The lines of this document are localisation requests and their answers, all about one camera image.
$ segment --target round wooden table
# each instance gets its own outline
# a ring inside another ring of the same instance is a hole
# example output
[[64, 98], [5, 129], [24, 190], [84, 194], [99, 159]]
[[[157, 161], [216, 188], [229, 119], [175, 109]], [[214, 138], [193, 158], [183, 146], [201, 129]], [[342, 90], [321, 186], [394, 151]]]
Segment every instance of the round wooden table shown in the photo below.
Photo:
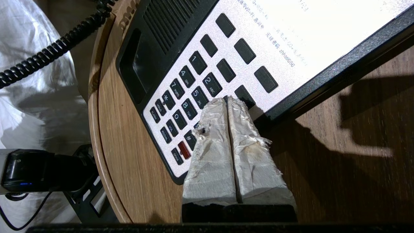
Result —
[[[89, 80], [92, 145], [120, 222], [177, 223], [183, 187], [169, 177], [115, 66], [136, 7], [119, 1], [98, 32]], [[262, 133], [274, 142], [300, 222], [414, 221], [413, 64], [411, 48]]]

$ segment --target black button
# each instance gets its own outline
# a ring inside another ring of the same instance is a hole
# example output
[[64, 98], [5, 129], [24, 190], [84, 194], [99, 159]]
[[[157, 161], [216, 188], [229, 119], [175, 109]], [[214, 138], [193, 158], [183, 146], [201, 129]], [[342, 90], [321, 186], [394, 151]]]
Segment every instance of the black button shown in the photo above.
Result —
[[217, 82], [216, 77], [213, 73], [209, 73], [205, 79], [203, 79], [204, 86], [206, 86], [208, 92], [210, 92], [212, 97], [215, 97], [221, 90], [219, 82]]
[[172, 120], [167, 121], [167, 128], [173, 137], [177, 136], [178, 131]]
[[161, 120], [161, 119], [159, 118], [159, 115], [158, 115], [158, 113], [157, 113], [157, 111], [155, 110], [155, 108], [154, 108], [154, 107], [152, 107], [152, 108], [149, 110], [149, 112], [151, 113], [152, 117], [154, 118], [155, 123], [158, 123], [158, 122]]
[[180, 153], [178, 152], [177, 148], [174, 148], [171, 151], [171, 154], [173, 154], [173, 157], [176, 160], [176, 162], [177, 162], [178, 165], [183, 164], [183, 159], [181, 158]]
[[260, 67], [255, 72], [255, 76], [268, 93], [273, 91], [278, 86], [277, 82], [274, 80], [274, 78], [270, 75], [270, 73], [264, 66]]
[[230, 20], [223, 13], [216, 19], [216, 24], [223, 31], [224, 35], [226, 35], [227, 38], [229, 38], [235, 30]]
[[171, 142], [171, 137], [170, 137], [170, 135], [168, 134], [168, 131], [167, 131], [167, 129], [165, 128], [165, 127], [162, 127], [162, 129], [160, 130], [161, 131], [161, 134], [162, 134], [162, 136], [164, 137], [164, 139], [165, 139], [165, 142], [168, 144], [168, 143], [170, 143]]
[[178, 79], [174, 79], [174, 81], [170, 84], [170, 87], [171, 90], [173, 90], [174, 95], [176, 95], [177, 99], [181, 99], [185, 91], [183, 90], [183, 87], [181, 86]]
[[204, 62], [198, 51], [195, 51], [191, 55], [189, 61], [198, 75], [200, 75], [207, 68], [207, 64]]
[[168, 110], [171, 110], [174, 105], [176, 104], [173, 100], [173, 97], [171, 96], [169, 91], [166, 91], [163, 95], [162, 95], [162, 100], [164, 101], [165, 105], [167, 105]]
[[164, 106], [161, 103], [161, 100], [157, 99], [155, 102], [155, 106], [158, 109], [159, 113], [161, 114], [161, 116], [165, 115], [167, 111], [165, 111]]
[[223, 75], [224, 79], [229, 83], [234, 79], [236, 74], [231, 69], [230, 65], [227, 63], [225, 59], [222, 59], [218, 64], [217, 68], [220, 71], [221, 75]]
[[187, 115], [188, 119], [192, 120], [195, 116], [197, 116], [197, 112], [194, 110], [194, 106], [190, 99], [186, 99], [181, 106], [183, 107], [184, 113]]
[[237, 98], [246, 104], [248, 109], [251, 109], [256, 104], [243, 85], [237, 88], [234, 93], [237, 95]]
[[213, 41], [211, 41], [210, 37], [207, 34], [201, 38], [200, 43], [203, 45], [204, 49], [207, 51], [210, 57], [213, 57], [214, 54], [216, 54], [217, 47], [214, 45]]
[[195, 102], [197, 103], [197, 105], [200, 109], [203, 109], [204, 105], [206, 105], [208, 103], [208, 99], [207, 99], [206, 95], [204, 95], [204, 92], [203, 92], [203, 90], [201, 90], [200, 86], [198, 86], [191, 93], [191, 95], [193, 96]]
[[181, 114], [180, 110], [177, 110], [174, 113], [173, 118], [174, 118], [174, 121], [176, 121], [179, 129], [183, 129], [187, 125], [187, 122], [185, 121], [185, 119], [184, 119], [183, 115]]
[[235, 45], [234, 48], [239, 53], [240, 57], [243, 59], [246, 64], [249, 64], [255, 57], [256, 54], [253, 53], [252, 49], [246, 43], [244, 39], [240, 39]]
[[197, 142], [197, 139], [195, 139], [195, 137], [191, 133], [191, 130], [188, 131], [188, 133], [186, 133], [184, 135], [184, 138], [187, 141], [188, 145], [190, 146], [191, 150], [194, 150], [195, 143]]
[[191, 87], [191, 85], [195, 82], [194, 76], [188, 69], [188, 66], [184, 66], [179, 75], [186, 87]]

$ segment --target white tissue paper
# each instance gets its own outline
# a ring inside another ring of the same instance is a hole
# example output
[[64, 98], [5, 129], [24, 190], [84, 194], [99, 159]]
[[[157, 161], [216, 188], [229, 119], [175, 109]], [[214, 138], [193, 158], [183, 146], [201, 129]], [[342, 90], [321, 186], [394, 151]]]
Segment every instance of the white tissue paper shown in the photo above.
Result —
[[224, 99], [204, 106], [199, 126], [193, 130], [197, 143], [184, 181], [183, 204], [237, 203], [228, 128]]
[[260, 137], [243, 101], [229, 97], [227, 104], [237, 190], [243, 204], [287, 204], [296, 210], [295, 198], [270, 156], [272, 142]]

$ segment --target number key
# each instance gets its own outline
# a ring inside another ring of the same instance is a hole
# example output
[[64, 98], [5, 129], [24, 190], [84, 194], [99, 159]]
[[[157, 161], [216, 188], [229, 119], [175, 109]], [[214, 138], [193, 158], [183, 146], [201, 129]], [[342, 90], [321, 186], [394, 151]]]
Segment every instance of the number key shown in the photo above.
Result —
[[188, 66], [184, 66], [179, 75], [186, 87], [191, 87], [191, 85], [195, 82], [194, 76], [188, 69]]
[[203, 79], [203, 83], [212, 97], [216, 97], [216, 95], [222, 90], [222, 87], [216, 77], [214, 77], [213, 73], [209, 73], [207, 77]]
[[164, 101], [168, 110], [171, 110], [176, 104], [169, 91], [164, 92], [164, 94], [162, 95], [162, 100]]
[[195, 116], [197, 116], [197, 112], [194, 110], [194, 106], [191, 103], [190, 99], [186, 99], [181, 106], [183, 107], [183, 110], [188, 119], [192, 120]]
[[176, 95], [177, 99], [181, 99], [185, 91], [183, 90], [183, 87], [181, 86], [178, 79], [174, 79], [174, 81], [170, 84], [170, 87], [171, 90], [173, 90], [174, 95]]
[[187, 122], [185, 121], [183, 115], [181, 114], [180, 110], [177, 110], [174, 115], [173, 115], [174, 121], [176, 121], [179, 129], [183, 129], [186, 125]]
[[192, 93], [195, 102], [197, 103], [198, 107], [200, 109], [203, 109], [204, 106], [208, 103], [208, 99], [206, 95], [204, 95], [203, 90], [201, 90], [201, 87], [198, 86]]
[[204, 62], [198, 51], [195, 51], [191, 55], [189, 61], [198, 75], [200, 75], [207, 68], [206, 62]]

